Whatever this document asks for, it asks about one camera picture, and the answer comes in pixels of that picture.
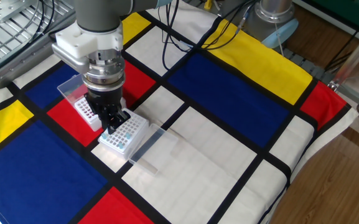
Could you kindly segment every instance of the blue square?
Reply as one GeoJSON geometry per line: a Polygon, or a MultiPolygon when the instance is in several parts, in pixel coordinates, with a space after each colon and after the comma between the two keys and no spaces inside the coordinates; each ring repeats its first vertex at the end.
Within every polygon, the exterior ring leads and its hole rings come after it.
{"type": "Polygon", "coordinates": [[[289,114],[200,54],[192,56],[168,81],[260,147],[268,143],[289,114]]]}
{"type": "Polygon", "coordinates": [[[77,74],[78,72],[64,64],[45,80],[42,80],[42,82],[27,91],[26,95],[36,103],[37,106],[43,109],[61,95],[57,87],[77,74]]]}
{"type": "Polygon", "coordinates": [[[105,183],[38,121],[0,151],[0,220],[67,223],[105,183]]]}

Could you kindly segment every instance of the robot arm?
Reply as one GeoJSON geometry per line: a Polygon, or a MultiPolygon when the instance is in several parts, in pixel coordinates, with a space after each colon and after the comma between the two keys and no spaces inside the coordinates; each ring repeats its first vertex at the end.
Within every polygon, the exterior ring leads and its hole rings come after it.
{"type": "Polygon", "coordinates": [[[125,82],[120,16],[166,5],[172,0],[75,0],[77,21],[56,33],[54,53],[82,74],[85,98],[111,134],[130,118],[121,110],[125,82]]]}

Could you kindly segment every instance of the tablecloth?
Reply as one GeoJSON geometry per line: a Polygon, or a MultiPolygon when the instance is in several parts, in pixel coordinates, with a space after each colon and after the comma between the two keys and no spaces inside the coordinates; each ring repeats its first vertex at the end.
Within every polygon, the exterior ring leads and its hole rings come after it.
{"type": "Polygon", "coordinates": [[[173,40],[197,47],[168,44],[168,71],[165,13],[123,21],[127,106],[179,139],[157,175],[98,143],[103,130],[57,90],[76,71],[51,56],[0,89],[1,223],[267,223],[302,166],[356,118],[244,32],[201,50],[226,20],[179,6],[173,40]]]}

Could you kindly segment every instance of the clear plastic lid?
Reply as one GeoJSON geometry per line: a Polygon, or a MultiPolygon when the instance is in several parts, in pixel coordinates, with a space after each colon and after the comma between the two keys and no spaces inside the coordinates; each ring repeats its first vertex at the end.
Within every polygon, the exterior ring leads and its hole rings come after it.
{"type": "Polygon", "coordinates": [[[151,124],[139,146],[129,155],[129,162],[156,175],[170,161],[170,154],[177,142],[177,137],[151,124]]]}
{"type": "Polygon", "coordinates": [[[57,87],[60,93],[72,104],[84,97],[88,89],[82,81],[82,75],[78,74],[57,87]]]}

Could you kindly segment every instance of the wooden floor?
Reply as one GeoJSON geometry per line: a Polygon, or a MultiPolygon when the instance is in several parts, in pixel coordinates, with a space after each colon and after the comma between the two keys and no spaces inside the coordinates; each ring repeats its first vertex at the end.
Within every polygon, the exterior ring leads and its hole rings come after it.
{"type": "MultiPolygon", "coordinates": [[[[289,50],[325,67],[350,35],[297,7],[299,29],[289,50]]],[[[354,49],[355,40],[346,50],[354,49]]],[[[359,67],[353,74],[359,76],[359,67]]],[[[359,90],[359,78],[350,80],[359,90]]],[[[359,223],[359,121],[321,149],[300,171],[270,224],[359,223]]]]}

